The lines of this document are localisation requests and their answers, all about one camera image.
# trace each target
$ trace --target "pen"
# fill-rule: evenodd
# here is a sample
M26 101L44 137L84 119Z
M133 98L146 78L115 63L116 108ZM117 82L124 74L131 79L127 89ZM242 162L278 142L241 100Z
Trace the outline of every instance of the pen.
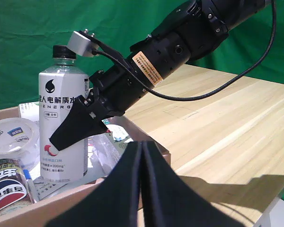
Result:
M23 170L23 173L24 173L24 176L27 180L27 185L28 185L28 190L29 190L29 193L31 195L31 198L33 200L33 203L36 203L36 202L39 202L39 197L38 197L38 194L37 194L37 190L35 188L35 185L34 185L34 182L29 174L29 171L27 169L24 169Z

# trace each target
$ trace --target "orange warning label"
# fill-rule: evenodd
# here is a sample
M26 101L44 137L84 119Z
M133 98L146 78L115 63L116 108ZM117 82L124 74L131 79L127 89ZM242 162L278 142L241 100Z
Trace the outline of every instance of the orange warning label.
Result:
M158 83L163 81L163 78L152 65L152 63L147 59L142 51L137 53L133 57L133 61L137 64L139 69L144 73L144 75L149 79L149 81L156 86Z

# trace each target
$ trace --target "snack package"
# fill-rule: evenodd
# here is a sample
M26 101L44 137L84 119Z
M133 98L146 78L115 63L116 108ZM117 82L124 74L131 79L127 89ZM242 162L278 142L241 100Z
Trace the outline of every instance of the snack package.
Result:
M0 159L0 216L32 204L19 163Z

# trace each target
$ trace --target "electrolyte water bottle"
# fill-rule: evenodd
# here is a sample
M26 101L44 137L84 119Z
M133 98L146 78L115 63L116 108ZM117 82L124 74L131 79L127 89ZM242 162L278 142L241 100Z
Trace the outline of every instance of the electrolyte water bottle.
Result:
M64 121L74 99L89 92L89 77L74 66L76 54L66 46L53 46L54 65L39 73L40 167L50 182L70 183L87 172L88 139L58 151L49 138Z

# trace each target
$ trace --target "black bottle cap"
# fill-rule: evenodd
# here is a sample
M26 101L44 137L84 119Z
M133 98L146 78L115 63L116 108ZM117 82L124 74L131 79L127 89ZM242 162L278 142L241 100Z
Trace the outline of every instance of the black bottle cap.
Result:
M76 59L76 53L63 45L53 46L53 58Z

